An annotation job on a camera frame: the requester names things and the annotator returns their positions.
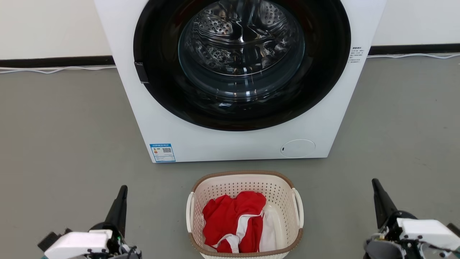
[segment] washing machine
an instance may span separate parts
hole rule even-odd
[[[154,163],[325,158],[386,0],[95,0]]]

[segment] white robot part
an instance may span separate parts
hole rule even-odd
[[[439,248],[457,250],[460,247],[460,237],[435,219],[398,218],[402,233],[400,239],[419,239]]]
[[[111,230],[91,230],[90,232],[70,232],[59,238],[48,250],[48,259],[70,259],[87,254],[102,253],[107,250],[107,241],[112,237]]]

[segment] wire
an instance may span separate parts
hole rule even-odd
[[[453,57],[458,57],[460,56],[460,53],[458,54],[437,54],[437,55],[430,55],[430,54],[424,54],[424,53],[414,53],[414,54],[407,54],[407,55],[374,55],[374,56],[367,56],[368,59],[376,59],[376,58],[392,58],[392,59],[399,59],[399,58],[406,58],[406,57],[430,57],[430,58],[436,58],[436,59],[449,59]],[[116,68],[116,66],[105,66],[105,67],[82,67],[82,66],[66,66],[62,68],[56,68],[52,71],[43,71],[44,69],[30,69],[30,68],[10,68],[10,67],[0,67],[0,70],[8,70],[8,71],[2,71],[0,74],[8,74],[8,73],[15,73],[15,72],[37,72],[41,74],[53,74],[56,72],[60,72],[62,70],[91,70],[91,71],[98,71],[98,70],[103,70],[103,69],[113,69]]]
[[[92,71],[97,71],[97,70],[102,70],[102,69],[112,69],[116,68],[116,66],[104,66],[104,67],[82,67],[82,66],[66,66],[62,68],[57,68],[52,71],[42,71],[38,69],[28,69],[28,68],[20,68],[20,69],[12,69],[12,68],[6,68],[6,67],[0,67],[0,70],[9,70],[9,71],[2,71],[0,74],[8,74],[8,73],[14,73],[14,72],[23,72],[23,71],[29,71],[29,72],[37,72],[37,73],[42,73],[42,74],[53,74],[62,70],[66,69],[73,69],[73,70],[92,70]]]
[[[129,249],[128,256],[126,256],[126,259],[130,259],[129,257],[133,253],[134,250],[136,250],[137,246],[133,246],[131,249]]]
[[[430,244],[430,243],[428,243],[428,242],[425,242],[425,241],[419,241],[419,242],[420,242],[421,244],[428,244],[428,245],[430,245],[430,246],[429,246],[430,248],[434,248],[434,249],[438,249],[438,250],[443,250],[443,251],[446,251],[446,252],[448,252],[448,253],[453,253],[453,254],[455,254],[456,256],[457,256],[457,255],[460,256],[460,251],[451,250],[451,249],[449,249],[449,248],[437,247],[437,246],[432,245],[432,244]]]
[[[430,54],[424,54],[424,53],[415,53],[415,54],[407,54],[407,55],[375,55],[375,56],[368,56],[368,59],[375,59],[375,58],[392,58],[392,59],[399,59],[399,58],[405,58],[405,57],[430,57],[430,58],[436,58],[436,59],[449,59],[453,57],[458,57],[460,56],[460,53],[458,54],[438,54],[438,55],[430,55]]]

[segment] gray floor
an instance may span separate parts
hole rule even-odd
[[[49,231],[86,231],[129,187],[126,238],[145,258],[200,258],[185,203],[209,173],[293,180],[305,234],[288,258],[361,258],[371,179],[420,218],[460,224],[460,58],[368,60],[329,158],[152,164],[116,70],[0,76],[0,248],[38,259]]]

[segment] laundry basket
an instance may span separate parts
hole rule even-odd
[[[202,218],[210,199],[224,194],[235,198],[242,191],[262,193],[266,208],[274,218],[276,250],[260,253],[218,253],[205,249]],[[281,259],[300,242],[304,225],[304,209],[299,193],[284,175],[272,171],[232,171],[207,175],[195,184],[187,200],[186,222],[192,245],[206,259],[267,258]]]

